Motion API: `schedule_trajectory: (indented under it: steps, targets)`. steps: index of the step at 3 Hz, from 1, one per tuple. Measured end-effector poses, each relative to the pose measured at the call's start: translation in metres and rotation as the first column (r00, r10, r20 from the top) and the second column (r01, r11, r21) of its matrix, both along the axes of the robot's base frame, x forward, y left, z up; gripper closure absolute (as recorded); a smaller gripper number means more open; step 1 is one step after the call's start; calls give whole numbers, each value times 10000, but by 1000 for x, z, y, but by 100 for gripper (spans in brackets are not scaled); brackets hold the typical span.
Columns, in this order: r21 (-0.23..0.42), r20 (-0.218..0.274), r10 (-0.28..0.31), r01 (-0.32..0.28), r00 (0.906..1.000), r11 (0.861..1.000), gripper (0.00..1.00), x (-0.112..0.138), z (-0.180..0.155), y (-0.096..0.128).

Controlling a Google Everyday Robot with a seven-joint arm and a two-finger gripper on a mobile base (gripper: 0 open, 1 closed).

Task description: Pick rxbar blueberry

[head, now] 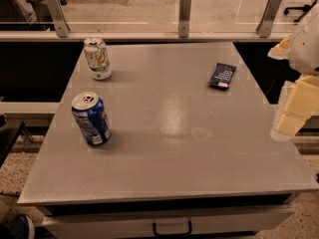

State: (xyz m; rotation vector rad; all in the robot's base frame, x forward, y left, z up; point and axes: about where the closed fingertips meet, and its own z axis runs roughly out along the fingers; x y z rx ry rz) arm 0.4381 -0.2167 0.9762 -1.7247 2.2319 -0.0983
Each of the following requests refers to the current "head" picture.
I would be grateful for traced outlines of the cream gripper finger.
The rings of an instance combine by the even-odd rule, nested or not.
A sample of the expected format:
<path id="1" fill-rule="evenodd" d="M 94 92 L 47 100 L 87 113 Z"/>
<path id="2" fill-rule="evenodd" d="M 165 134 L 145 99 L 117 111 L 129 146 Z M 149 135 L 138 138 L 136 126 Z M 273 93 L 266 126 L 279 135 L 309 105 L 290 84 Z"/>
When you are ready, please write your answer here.
<path id="1" fill-rule="evenodd" d="M 279 44 L 270 49 L 267 56 L 275 60 L 287 60 L 289 55 L 291 37 L 292 35 L 288 35 L 287 37 L 282 39 Z"/>
<path id="2" fill-rule="evenodd" d="M 293 137 L 319 111 L 319 78 L 301 75 L 281 89 L 273 119 L 274 137 Z"/>

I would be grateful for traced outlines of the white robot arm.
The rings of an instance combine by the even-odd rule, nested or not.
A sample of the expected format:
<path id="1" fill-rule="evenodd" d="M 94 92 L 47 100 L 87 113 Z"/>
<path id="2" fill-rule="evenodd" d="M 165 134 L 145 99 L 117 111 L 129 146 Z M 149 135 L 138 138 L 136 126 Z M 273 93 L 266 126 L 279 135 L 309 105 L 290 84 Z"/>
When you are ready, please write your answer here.
<path id="1" fill-rule="evenodd" d="M 319 111 L 319 5 L 316 4 L 296 26 L 294 32 L 268 52 L 275 60 L 287 60 L 300 77 L 286 81 L 270 135 L 286 141 L 296 135 Z"/>

